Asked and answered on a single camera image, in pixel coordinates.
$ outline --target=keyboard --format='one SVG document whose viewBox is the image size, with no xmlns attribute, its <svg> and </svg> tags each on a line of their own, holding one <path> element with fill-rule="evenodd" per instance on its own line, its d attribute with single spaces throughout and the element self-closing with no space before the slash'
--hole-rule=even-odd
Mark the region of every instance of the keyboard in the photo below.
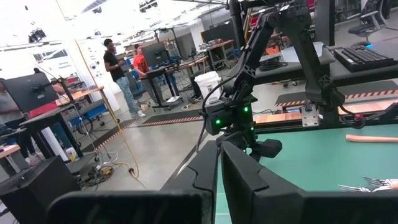
<svg viewBox="0 0 398 224">
<path fill-rule="evenodd" d="M 393 58 L 381 55 L 362 45 L 337 49 L 334 51 L 334 55 L 335 58 L 351 72 L 359 72 L 397 64 Z"/>
</svg>

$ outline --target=gray floor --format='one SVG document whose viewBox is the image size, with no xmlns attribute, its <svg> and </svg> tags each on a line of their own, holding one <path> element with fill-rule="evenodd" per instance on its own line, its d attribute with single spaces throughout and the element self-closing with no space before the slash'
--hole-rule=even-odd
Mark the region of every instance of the gray floor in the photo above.
<svg viewBox="0 0 398 224">
<path fill-rule="evenodd" d="M 389 22 L 391 27 L 398 27 L 398 13 L 393 12 Z M 336 29 L 338 30 L 335 33 L 337 46 L 349 46 L 355 42 L 363 40 L 355 35 L 347 33 L 349 27 L 354 26 L 355 23 L 356 22 L 349 22 L 337 26 Z M 376 34 L 373 34 L 370 37 L 370 40 L 374 42 L 394 37 L 398 37 L 398 32 L 383 29 Z M 228 71 L 221 72 L 222 76 L 227 74 Z M 178 78 L 178 80 L 183 84 L 188 82 L 186 78 Z M 265 84 L 255 86 L 253 95 L 259 98 L 259 101 L 253 104 L 253 111 L 259 112 L 265 109 L 280 109 L 274 106 L 276 98 L 279 95 L 303 91 L 304 88 L 304 84 L 290 86 L 288 88 L 284 88 L 281 85 Z M 167 85 L 163 86 L 162 89 L 164 91 L 165 98 L 166 96 L 170 96 Z M 116 111 L 116 115 L 122 121 L 130 119 L 123 96 L 118 94 L 116 97 L 121 105 L 121 109 Z M 148 99 L 149 97 L 145 94 L 140 101 Z M 183 161 L 183 158 L 186 157 L 196 144 L 202 122 L 197 121 L 182 124 L 151 126 L 146 128 L 137 128 L 136 126 L 155 114 L 175 113 L 181 111 L 182 106 L 184 106 L 184 104 L 176 106 L 172 111 L 157 110 L 156 113 L 154 113 L 152 109 L 148 109 L 145 112 L 147 114 L 146 118 L 140 119 L 135 122 L 131 128 L 124 131 L 123 136 L 126 139 L 126 142 L 124 142 L 123 136 L 119 135 L 106 145 L 107 150 L 112 152 L 112 160 L 116 158 L 116 153 L 113 152 L 117 152 L 118 162 L 126 162 L 130 164 L 131 167 L 135 168 L 136 165 L 130 156 L 126 143 L 129 145 L 137 158 L 139 166 L 139 180 L 144 186 L 129 175 L 126 166 L 122 166 L 116 170 L 114 175 L 107 182 L 100 184 L 97 190 L 160 189 Z M 199 107 L 200 105 L 196 104 L 192 105 L 189 109 L 192 110 Z M 96 131 L 94 134 L 97 136 L 100 136 L 108 129 L 115 127 L 115 123 L 111 120 L 110 116 L 103 116 L 102 120 L 106 122 L 106 125 L 102 127 L 99 126 L 98 122 L 95 123 Z M 86 136 L 77 134 L 77 138 L 82 143 L 83 147 L 90 143 L 90 140 Z M 214 138 L 214 136 L 208 136 L 204 141 Z M 109 159 L 107 158 L 104 149 L 102 149 L 101 152 L 103 153 L 104 160 L 108 161 Z M 0 223 L 4 224 L 11 224 L 13 221 L 14 219 L 10 213 L 0 218 Z"/>
</svg>

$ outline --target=person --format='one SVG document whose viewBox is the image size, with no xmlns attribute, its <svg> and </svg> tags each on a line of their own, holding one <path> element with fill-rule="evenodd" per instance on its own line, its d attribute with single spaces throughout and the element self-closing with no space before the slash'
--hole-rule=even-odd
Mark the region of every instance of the person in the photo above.
<svg viewBox="0 0 398 224">
<path fill-rule="evenodd" d="M 0 123 L 5 124 L 8 128 L 18 129 L 19 124 L 26 121 L 24 115 L 11 98 L 10 94 L 2 84 L 4 79 L 0 78 Z M 36 153 L 32 140 L 28 132 L 24 131 L 16 135 L 16 143 L 21 148 L 21 154 L 26 162 L 30 163 L 28 151 L 34 155 Z"/>
<path fill-rule="evenodd" d="M 143 78 L 146 76 L 146 73 L 149 71 L 148 64 L 145 61 L 144 54 L 142 53 L 142 45 L 136 44 L 134 47 L 137 51 L 137 55 L 134 57 L 134 61 L 132 64 L 134 66 L 135 71 L 138 73 L 139 77 Z M 160 88 L 158 79 L 153 78 L 152 82 L 154 84 L 155 91 L 157 92 L 159 100 L 163 101 L 162 89 Z M 159 102 L 157 101 L 157 98 L 155 96 L 154 90 L 152 89 L 152 86 L 150 85 L 149 79 L 142 79 L 141 85 L 148 92 L 150 98 L 155 103 L 159 104 Z"/>
<path fill-rule="evenodd" d="M 41 71 L 38 68 L 34 68 L 34 72 L 36 73 L 41 73 Z M 54 90 L 59 94 L 59 95 L 64 95 L 65 90 L 61 86 L 61 84 L 55 84 L 53 85 Z M 30 118 L 34 118 L 38 115 L 42 115 L 44 113 L 47 113 L 49 111 L 52 111 L 54 109 L 57 109 L 57 102 L 53 101 L 51 103 L 47 103 L 46 105 L 43 105 L 41 107 L 38 107 L 32 111 L 29 112 Z M 68 139 L 68 136 L 65 134 L 64 130 L 62 129 L 62 126 L 59 122 L 53 124 L 50 127 L 51 131 L 54 133 L 55 137 L 57 138 L 58 142 L 62 143 L 62 146 L 64 149 L 69 149 L 72 147 L 72 144 L 70 144 L 70 141 Z"/>
<path fill-rule="evenodd" d="M 127 106 L 129 107 L 131 118 L 140 117 L 143 118 L 146 115 L 140 110 L 136 102 L 134 101 L 133 95 L 130 90 L 130 84 L 121 66 L 124 65 L 124 61 L 118 61 L 115 57 L 116 49 L 111 39 L 104 41 L 106 52 L 104 54 L 105 70 L 111 73 L 113 81 L 118 84 L 123 92 L 124 100 L 126 100 Z"/>
</svg>

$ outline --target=silver fork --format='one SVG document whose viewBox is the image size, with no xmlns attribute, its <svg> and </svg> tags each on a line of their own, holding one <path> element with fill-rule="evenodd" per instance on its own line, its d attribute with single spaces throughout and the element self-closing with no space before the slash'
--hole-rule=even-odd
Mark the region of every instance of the silver fork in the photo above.
<svg viewBox="0 0 398 224">
<path fill-rule="evenodd" d="M 377 191 L 379 191 L 379 190 L 390 190 L 391 189 L 391 187 L 388 185 L 388 186 L 380 186 L 380 187 L 378 187 L 378 188 L 375 188 L 375 189 L 369 189 L 369 188 L 367 188 L 367 187 L 350 187 L 350 186 L 345 186 L 345 185 L 338 185 L 338 187 L 341 189 L 341 190 L 345 190 L 345 191 L 349 191 L 349 192 L 377 192 Z"/>
<path fill-rule="evenodd" d="M 380 186 L 390 186 L 391 184 L 397 184 L 398 179 L 373 179 L 369 177 L 363 178 L 369 185 L 373 185 L 376 187 Z"/>
</svg>

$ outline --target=green mat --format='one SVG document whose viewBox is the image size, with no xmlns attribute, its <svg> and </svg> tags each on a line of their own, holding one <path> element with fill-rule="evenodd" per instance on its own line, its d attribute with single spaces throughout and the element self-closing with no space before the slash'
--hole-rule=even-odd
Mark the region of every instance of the green mat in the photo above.
<svg viewBox="0 0 398 224">
<path fill-rule="evenodd" d="M 306 191 L 336 191 L 338 184 L 366 186 L 363 177 L 398 179 L 397 143 L 348 142 L 346 134 L 398 137 L 398 124 L 353 128 L 261 134 L 259 141 L 278 139 L 283 150 L 260 163 Z M 216 223 L 230 224 L 221 173 L 218 167 Z"/>
</svg>

